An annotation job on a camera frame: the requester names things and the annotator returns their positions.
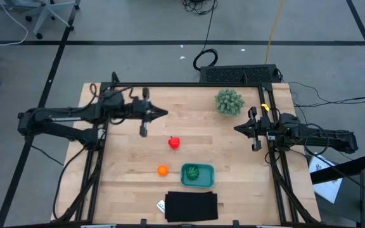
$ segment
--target white paper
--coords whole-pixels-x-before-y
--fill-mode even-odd
[[[160,202],[157,203],[158,209],[160,209],[163,213],[165,213],[165,203],[164,200],[160,200]]]
[[[330,161],[326,160],[323,156],[318,155],[318,157],[327,161],[330,165],[334,165]],[[325,162],[319,160],[318,158],[312,157],[309,163],[309,173],[316,172],[318,170],[328,168],[329,165]],[[337,193],[339,192],[340,184],[342,183],[342,178],[337,180],[331,180],[329,182],[314,184],[314,191],[316,194],[322,196],[324,199],[331,203],[335,203]]]

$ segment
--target watermelon toy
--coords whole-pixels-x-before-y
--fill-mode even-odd
[[[187,178],[191,181],[197,180],[198,176],[200,175],[200,170],[197,166],[191,165],[186,170]]]

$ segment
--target yellow tag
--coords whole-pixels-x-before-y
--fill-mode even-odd
[[[266,104],[261,104],[261,106],[263,106],[266,109],[267,112],[270,111],[270,108]]]

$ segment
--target yellow cable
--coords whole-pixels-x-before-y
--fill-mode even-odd
[[[272,39],[272,37],[274,35],[274,32],[276,31],[277,23],[278,23],[278,20],[279,20],[279,15],[281,14],[281,10],[283,9],[284,2],[285,2],[285,0],[281,0],[281,4],[279,5],[279,9],[278,9],[278,14],[277,14],[277,17],[276,17],[276,21],[274,22],[274,25],[272,26],[269,43],[267,45],[266,60],[265,60],[264,64],[267,64],[267,60],[269,59],[271,39]]]

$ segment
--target chair wheel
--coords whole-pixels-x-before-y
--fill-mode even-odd
[[[43,39],[43,35],[42,35],[42,34],[40,34],[40,33],[37,33],[37,34],[36,34],[36,38],[38,38],[38,39]]]

